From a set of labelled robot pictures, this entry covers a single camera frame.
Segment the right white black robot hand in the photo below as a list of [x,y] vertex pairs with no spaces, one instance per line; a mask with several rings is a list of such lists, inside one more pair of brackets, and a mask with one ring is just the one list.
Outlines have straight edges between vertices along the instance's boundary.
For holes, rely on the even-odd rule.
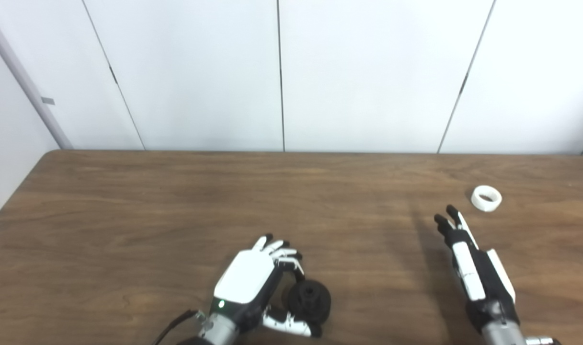
[[446,206],[447,218],[436,214],[438,232],[452,253],[452,263],[466,295],[466,313],[478,331],[491,322],[520,325],[515,310],[515,290],[494,249],[482,250],[462,213]]

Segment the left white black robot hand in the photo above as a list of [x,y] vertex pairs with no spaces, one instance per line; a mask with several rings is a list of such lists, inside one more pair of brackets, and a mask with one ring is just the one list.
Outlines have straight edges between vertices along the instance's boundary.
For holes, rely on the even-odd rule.
[[202,338],[214,345],[232,345],[241,334],[258,327],[307,338],[322,336],[316,323],[270,304],[285,273],[293,273],[296,282],[305,280],[301,260],[301,253],[288,241],[274,240],[271,234],[239,251],[215,286]]

